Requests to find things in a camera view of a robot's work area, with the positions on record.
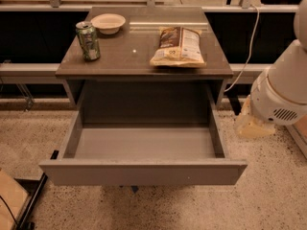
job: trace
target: black cable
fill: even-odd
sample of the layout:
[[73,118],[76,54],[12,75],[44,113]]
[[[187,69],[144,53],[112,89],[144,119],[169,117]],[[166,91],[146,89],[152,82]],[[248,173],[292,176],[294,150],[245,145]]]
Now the black cable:
[[7,206],[9,212],[11,213],[11,216],[12,216],[13,221],[15,222],[15,224],[18,225],[18,222],[17,222],[16,218],[14,217],[14,215],[12,214],[12,211],[11,211],[9,205],[7,204],[6,200],[4,200],[4,198],[1,195],[0,195],[0,198],[4,202],[4,204]]

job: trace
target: bag of chips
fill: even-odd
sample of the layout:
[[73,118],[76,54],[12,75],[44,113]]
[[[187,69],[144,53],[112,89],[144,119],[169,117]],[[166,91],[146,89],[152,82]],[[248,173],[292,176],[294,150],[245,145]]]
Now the bag of chips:
[[161,29],[160,45],[150,64],[175,67],[205,66],[200,49],[200,34],[182,27]]

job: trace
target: can lid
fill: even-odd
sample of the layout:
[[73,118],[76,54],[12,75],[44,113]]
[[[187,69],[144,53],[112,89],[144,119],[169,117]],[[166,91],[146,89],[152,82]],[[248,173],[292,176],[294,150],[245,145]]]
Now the can lid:
[[76,28],[78,29],[87,29],[92,27],[92,23],[90,21],[81,21],[76,24]]

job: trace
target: brown tabletop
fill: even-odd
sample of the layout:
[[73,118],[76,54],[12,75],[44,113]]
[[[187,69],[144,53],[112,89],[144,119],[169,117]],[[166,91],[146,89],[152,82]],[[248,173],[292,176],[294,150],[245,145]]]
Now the brown tabletop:
[[[103,13],[121,14],[125,25],[117,34],[98,32],[101,57],[83,60],[82,49],[74,39],[56,73],[65,79],[228,79],[232,71],[224,52],[201,8],[97,7],[86,20]],[[206,66],[198,69],[153,67],[150,59],[159,45],[161,27],[182,26],[201,31],[201,54]]]

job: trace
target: ventilation holes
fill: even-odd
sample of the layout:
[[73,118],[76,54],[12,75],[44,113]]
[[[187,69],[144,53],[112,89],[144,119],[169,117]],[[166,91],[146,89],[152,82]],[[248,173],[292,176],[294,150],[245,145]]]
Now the ventilation holes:
[[297,118],[296,112],[282,109],[282,108],[276,109],[273,113],[276,118],[285,120],[285,121],[291,121]]

